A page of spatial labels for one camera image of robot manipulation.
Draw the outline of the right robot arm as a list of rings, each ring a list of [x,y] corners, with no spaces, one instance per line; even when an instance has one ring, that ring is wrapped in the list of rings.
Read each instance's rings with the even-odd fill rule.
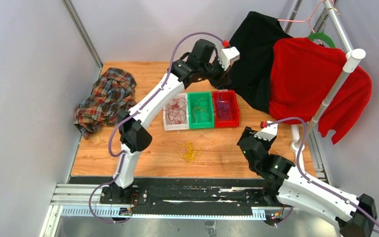
[[[377,219],[374,199],[337,189],[302,171],[292,161],[270,154],[277,127],[245,127],[237,142],[249,169],[265,180],[263,201],[288,205],[328,222],[344,237],[371,236]]]

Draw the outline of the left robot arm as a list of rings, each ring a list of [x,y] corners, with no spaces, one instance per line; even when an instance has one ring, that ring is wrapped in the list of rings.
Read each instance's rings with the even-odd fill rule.
[[[148,127],[155,116],[175,96],[202,80],[220,81],[240,53],[229,42],[218,50],[214,43],[199,39],[190,52],[170,59],[161,81],[135,106],[117,112],[117,125],[109,137],[108,152],[118,157],[116,172],[108,183],[113,198],[120,204],[131,199],[131,187],[139,157],[152,142]]]

